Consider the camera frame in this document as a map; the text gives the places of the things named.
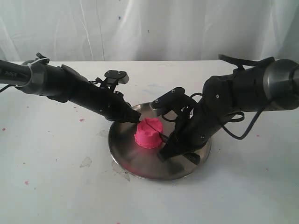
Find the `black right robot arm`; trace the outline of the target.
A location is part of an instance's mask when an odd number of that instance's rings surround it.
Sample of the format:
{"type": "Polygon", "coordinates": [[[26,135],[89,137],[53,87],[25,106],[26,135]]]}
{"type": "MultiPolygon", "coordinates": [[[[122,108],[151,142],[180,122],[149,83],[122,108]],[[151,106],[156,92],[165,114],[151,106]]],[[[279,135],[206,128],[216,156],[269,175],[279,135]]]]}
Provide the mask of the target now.
{"type": "Polygon", "coordinates": [[[294,110],[299,106],[299,65],[289,59],[269,57],[251,61],[219,55],[219,59],[235,66],[233,73],[212,76],[199,93],[200,100],[187,96],[177,87],[152,102],[152,108],[164,117],[176,113],[174,130],[158,156],[166,161],[183,155],[194,164],[200,158],[195,151],[203,148],[227,123],[244,120],[246,112],[254,112],[245,132],[234,138],[244,139],[264,111],[294,110]]]}

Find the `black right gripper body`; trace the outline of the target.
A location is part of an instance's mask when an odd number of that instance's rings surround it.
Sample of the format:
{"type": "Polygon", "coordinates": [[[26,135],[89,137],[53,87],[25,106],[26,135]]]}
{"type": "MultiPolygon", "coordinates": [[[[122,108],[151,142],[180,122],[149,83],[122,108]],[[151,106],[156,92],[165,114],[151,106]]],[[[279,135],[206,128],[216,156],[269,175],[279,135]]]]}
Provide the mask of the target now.
{"type": "Polygon", "coordinates": [[[196,105],[193,116],[190,109],[178,111],[175,129],[172,133],[174,154],[186,154],[202,148],[221,125],[228,123],[234,113],[231,105],[196,105]]]}

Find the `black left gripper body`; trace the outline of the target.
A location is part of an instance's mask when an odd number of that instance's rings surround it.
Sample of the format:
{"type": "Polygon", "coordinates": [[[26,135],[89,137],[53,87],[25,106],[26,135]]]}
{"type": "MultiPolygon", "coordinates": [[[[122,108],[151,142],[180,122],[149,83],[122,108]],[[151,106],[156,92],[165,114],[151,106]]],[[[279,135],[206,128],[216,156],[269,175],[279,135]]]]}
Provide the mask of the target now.
{"type": "Polygon", "coordinates": [[[116,85],[107,82],[89,81],[86,87],[86,108],[110,121],[124,121],[127,103],[115,90],[116,85]]]}

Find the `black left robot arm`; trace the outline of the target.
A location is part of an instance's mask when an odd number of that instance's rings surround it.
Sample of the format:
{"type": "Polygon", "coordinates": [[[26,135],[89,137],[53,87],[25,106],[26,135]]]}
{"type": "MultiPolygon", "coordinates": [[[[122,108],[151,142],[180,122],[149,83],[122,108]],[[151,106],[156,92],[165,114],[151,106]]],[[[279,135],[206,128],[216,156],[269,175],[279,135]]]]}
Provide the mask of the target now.
{"type": "Polygon", "coordinates": [[[68,101],[100,114],[109,121],[138,123],[141,114],[132,109],[116,86],[126,84],[125,71],[108,70],[105,79],[88,80],[73,68],[49,65],[49,58],[37,53],[35,60],[21,65],[0,62],[3,89],[14,87],[26,94],[44,96],[60,103],[68,101]]]}

